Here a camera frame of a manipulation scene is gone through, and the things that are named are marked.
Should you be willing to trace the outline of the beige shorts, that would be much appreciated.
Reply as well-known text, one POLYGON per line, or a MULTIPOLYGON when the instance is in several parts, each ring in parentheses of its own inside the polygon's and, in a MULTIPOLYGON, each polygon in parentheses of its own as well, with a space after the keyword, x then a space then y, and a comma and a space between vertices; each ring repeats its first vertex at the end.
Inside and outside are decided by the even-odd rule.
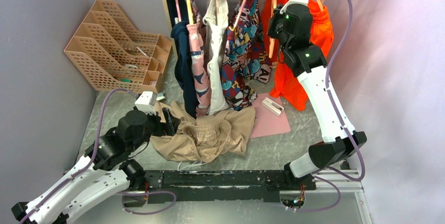
POLYGON ((191 117, 184 105, 176 101, 170 105, 156 102, 154 108, 157 112, 169 109, 174 117, 180 119, 173 136, 150 137, 156 151, 166 160, 175 162, 210 163, 228 152, 244 156, 256 122, 256 110, 252 106, 197 118, 191 117))

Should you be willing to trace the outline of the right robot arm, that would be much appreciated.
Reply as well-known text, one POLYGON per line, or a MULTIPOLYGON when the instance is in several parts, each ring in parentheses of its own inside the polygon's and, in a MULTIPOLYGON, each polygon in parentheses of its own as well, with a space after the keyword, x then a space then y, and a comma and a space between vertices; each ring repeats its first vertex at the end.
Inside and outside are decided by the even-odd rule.
POLYGON ((310 42, 312 20, 306 5, 289 4, 274 9, 269 21, 268 35, 278 40, 283 63, 308 95, 322 133, 321 142, 285 165, 283 183, 288 189, 297 189, 306 175, 354 154, 361 156, 359 149, 367 141, 341 108, 321 48, 310 42))

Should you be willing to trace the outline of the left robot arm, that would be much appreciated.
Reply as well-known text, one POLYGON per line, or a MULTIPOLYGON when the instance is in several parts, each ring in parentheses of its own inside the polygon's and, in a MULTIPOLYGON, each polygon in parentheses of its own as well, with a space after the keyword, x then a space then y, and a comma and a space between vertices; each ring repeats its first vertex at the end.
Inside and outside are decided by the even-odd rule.
POLYGON ((150 181, 131 153, 152 136, 173 136, 180 120, 163 109, 157 114, 133 109, 116 127, 98 137, 61 179, 29 202, 18 202, 12 213, 19 223, 72 223, 90 206, 128 190, 148 190, 150 181))

